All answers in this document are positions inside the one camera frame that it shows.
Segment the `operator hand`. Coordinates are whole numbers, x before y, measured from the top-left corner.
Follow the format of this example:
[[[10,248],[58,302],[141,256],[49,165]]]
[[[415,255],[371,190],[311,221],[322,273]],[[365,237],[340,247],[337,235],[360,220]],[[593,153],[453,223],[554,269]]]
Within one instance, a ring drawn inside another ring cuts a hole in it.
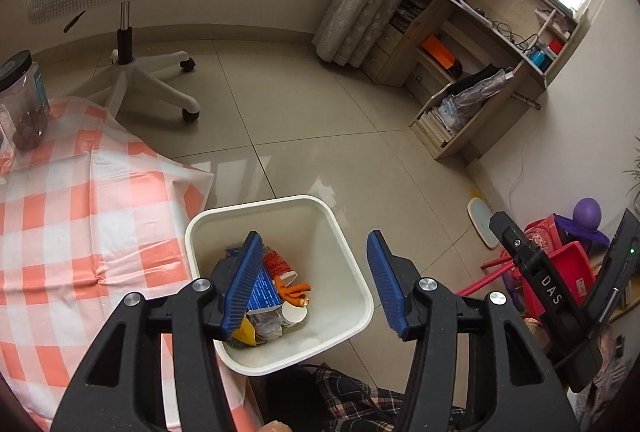
[[[274,420],[265,424],[256,432],[292,432],[292,430],[285,423]]]

